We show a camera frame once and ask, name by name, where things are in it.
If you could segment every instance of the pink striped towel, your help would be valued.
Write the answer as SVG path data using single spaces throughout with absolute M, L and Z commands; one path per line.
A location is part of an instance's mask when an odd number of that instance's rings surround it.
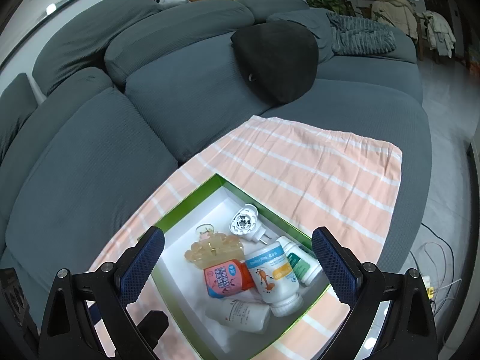
M 388 142 L 253 116 L 173 173 L 105 246 L 91 270 L 105 261 L 117 261 L 150 225 L 214 173 L 307 235 L 327 226 L 361 262 L 375 263 L 388 234 L 401 162 L 402 152 Z M 136 323 L 149 310 L 163 310 L 170 317 L 152 278 L 127 309 Z M 348 311 L 328 290 L 255 360 L 311 359 Z M 107 354 L 113 355 L 104 325 L 98 324 L 97 332 Z M 155 353 L 165 360 L 199 359 L 172 318 Z

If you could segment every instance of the gray tile floor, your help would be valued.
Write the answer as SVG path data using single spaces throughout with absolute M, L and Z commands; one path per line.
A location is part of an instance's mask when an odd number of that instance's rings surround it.
M 430 190 L 423 223 L 452 247 L 455 277 L 452 278 L 450 250 L 425 227 L 421 226 L 419 229 L 411 251 L 418 261 L 422 275 L 429 275 L 431 284 L 438 288 L 438 282 L 442 281 L 443 275 L 443 286 L 460 278 L 465 259 L 471 213 L 470 174 L 466 152 L 480 118 L 480 79 L 469 76 L 465 67 L 454 61 L 435 64 L 425 59 L 423 62 L 418 61 L 418 67 L 423 82 L 423 108 L 430 123 L 432 151 Z M 438 245 L 429 242 L 442 245 L 447 260 L 446 268 L 442 250 Z M 409 255 L 400 273 L 414 266 L 415 263 Z M 458 285 L 459 283 L 456 283 L 452 286 L 449 297 L 455 296 Z M 447 288 L 437 293 L 435 300 L 438 305 L 446 297 L 446 293 Z M 387 306 L 388 302 L 380 306 L 366 339 L 378 337 L 385 318 L 383 311 Z M 435 316 L 440 340 L 443 339 L 446 322 L 451 313 L 450 307 L 451 301 L 446 300 Z M 366 342 L 366 347 L 358 353 L 357 359 L 368 356 L 371 349 L 367 348 L 370 348 L 370 345 Z

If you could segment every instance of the framed picture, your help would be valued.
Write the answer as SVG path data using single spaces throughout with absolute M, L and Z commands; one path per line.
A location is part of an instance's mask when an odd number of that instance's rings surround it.
M 35 31 L 75 1 L 23 0 L 0 33 L 0 70 Z

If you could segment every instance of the plug-in mosquito repellent device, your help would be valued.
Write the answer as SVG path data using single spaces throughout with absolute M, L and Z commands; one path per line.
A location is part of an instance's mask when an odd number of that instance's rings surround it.
M 244 205 L 230 223 L 230 231 L 233 234 L 248 241 L 263 242 L 265 245 L 267 245 L 267 242 L 265 242 L 262 237 L 265 236 L 271 239 L 265 234 L 266 230 L 267 229 L 262 226 L 260 219 L 258 219 L 257 208 L 252 204 Z

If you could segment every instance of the pink label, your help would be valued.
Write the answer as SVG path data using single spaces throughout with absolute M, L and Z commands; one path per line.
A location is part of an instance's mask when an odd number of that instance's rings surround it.
M 242 291 L 242 273 L 233 261 L 212 266 L 203 270 L 208 295 L 224 298 Z

